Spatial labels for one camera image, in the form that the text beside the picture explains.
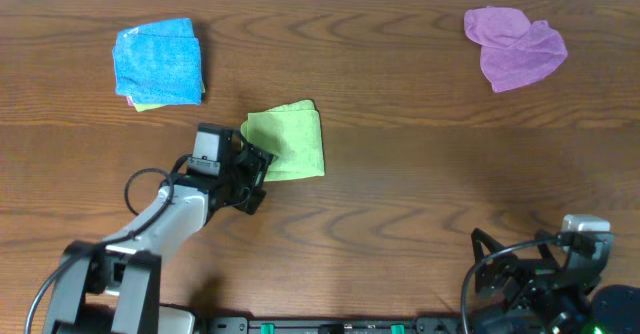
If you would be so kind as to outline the green microfiber cloth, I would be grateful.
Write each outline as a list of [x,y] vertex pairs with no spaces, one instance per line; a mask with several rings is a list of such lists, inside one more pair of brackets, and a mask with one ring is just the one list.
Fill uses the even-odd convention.
[[320,114],[312,100],[249,113],[240,131],[249,143],[274,155],[267,182],[325,175]]

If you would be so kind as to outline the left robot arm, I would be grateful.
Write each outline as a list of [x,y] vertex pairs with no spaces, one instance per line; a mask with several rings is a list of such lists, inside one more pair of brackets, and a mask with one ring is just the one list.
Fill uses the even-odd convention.
[[266,195],[262,185],[272,160],[238,130],[200,125],[192,152],[158,172],[157,196],[146,209],[99,242],[66,247],[37,292],[25,328],[32,328],[50,292],[46,333],[196,332],[191,310],[161,304],[162,267],[218,210],[254,214]]

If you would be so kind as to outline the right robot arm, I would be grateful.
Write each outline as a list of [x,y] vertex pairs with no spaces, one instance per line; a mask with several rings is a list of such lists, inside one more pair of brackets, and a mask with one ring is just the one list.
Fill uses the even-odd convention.
[[637,333],[639,289],[602,289],[614,235],[540,230],[504,246],[471,233],[474,265],[460,294],[464,333]]

